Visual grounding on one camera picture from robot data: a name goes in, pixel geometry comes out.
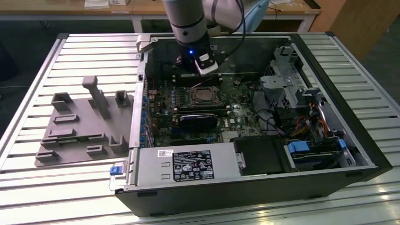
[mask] white table leg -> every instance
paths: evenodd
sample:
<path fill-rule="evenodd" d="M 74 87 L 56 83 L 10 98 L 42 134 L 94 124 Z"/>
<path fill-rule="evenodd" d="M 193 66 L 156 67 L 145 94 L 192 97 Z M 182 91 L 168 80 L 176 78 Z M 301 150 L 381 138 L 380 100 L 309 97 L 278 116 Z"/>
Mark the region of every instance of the white table leg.
<path fill-rule="evenodd" d="M 141 27 L 141 15 L 133 15 L 130 17 L 134 33 L 142 33 Z"/>
<path fill-rule="evenodd" d="M 304 16 L 297 32 L 308 32 L 316 15 Z"/>

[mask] wooden table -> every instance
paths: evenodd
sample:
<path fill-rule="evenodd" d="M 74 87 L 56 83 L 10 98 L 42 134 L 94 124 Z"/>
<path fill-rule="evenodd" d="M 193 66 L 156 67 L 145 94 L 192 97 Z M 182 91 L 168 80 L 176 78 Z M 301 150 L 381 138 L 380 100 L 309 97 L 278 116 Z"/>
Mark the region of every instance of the wooden table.
<path fill-rule="evenodd" d="M 268 9 L 264 20 L 301 20 L 300 32 L 306 32 L 320 14 L 304 0 L 276 5 Z M 130 0 L 126 6 L 84 10 L 84 0 L 0 0 L 0 20 L 130 20 L 136 33 L 142 33 L 141 20 L 166 20 L 161 0 Z"/>
<path fill-rule="evenodd" d="M 0 20 L 132 20 L 133 0 L 126 6 L 85 10 L 84 0 L 0 0 Z"/>
<path fill-rule="evenodd" d="M 320 9 L 312 9 L 304 0 L 294 0 L 288 4 L 276 5 L 274 12 L 268 8 L 264 20 L 301 20 L 297 32 L 308 32 Z M 165 8 L 161 0 L 134 0 L 133 2 L 133 28 L 142 33 L 141 20 L 166 20 Z"/>

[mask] warning label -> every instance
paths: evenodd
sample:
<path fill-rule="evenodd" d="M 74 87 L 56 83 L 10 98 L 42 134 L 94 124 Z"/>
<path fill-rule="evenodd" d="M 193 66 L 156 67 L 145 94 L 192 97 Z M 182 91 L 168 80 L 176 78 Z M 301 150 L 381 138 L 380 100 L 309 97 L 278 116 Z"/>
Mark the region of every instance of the warning label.
<path fill-rule="evenodd" d="M 173 180 L 213 179 L 210 151 L 192 151 L 173 153 Z"/>

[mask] blue latch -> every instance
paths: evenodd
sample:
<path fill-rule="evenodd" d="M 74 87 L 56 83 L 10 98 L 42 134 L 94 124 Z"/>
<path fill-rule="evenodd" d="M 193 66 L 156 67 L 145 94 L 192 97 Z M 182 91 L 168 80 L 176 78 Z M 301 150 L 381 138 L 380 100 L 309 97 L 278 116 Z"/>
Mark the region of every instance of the blue latch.
<path fill-rule="evenodd" d="M 114 176 L 114 175 L 122 175 L 122 166 L 113 166 L 110 169 L 109 169 L 109 174 L 110 176 Z"/>
<path fill-rule="evenodd" d="M 338 139 L 338 145 L 340 145 L 341 149 L 346 148 L 346 145 L 345 145 L 345 142 L 342 139 Z"/>
<path fill-rule="evenodd" d="M 288 144 L 288 149 L 290 153 L 310 150 L 305 141 L 290 142 L 290 144 Z"/>

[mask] white sticker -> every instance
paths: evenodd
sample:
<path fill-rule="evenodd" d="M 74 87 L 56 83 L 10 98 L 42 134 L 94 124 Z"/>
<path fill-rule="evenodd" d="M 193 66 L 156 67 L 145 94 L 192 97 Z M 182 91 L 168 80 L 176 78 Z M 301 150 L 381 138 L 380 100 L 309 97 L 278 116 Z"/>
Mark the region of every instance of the white sticker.
<path fill-rule="evenodd" d="M 170 157 L 173 154 L 173 149 L 158 150 L 158 157 Z"/>
<path fill-rule="evenodd" d="M 112 14 L 128 14 L 129 11 L 112 11 L 110 13 Z"/>

